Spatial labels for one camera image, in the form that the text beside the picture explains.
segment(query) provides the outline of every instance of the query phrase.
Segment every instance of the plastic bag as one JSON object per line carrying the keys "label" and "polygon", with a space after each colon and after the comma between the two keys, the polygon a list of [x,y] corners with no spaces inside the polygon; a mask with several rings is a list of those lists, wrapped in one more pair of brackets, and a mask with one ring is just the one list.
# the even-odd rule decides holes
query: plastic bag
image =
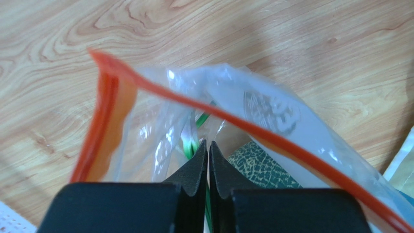
{"label": "plastic bag", "polygon": [[414,208],[284,86],[226,64],[136,73],[91,55],[98,101],[72,182],[164,180],[185,162],[177,144],[199,109],[246,131],[301,186],[343,188],[382,230],[414,231]]}

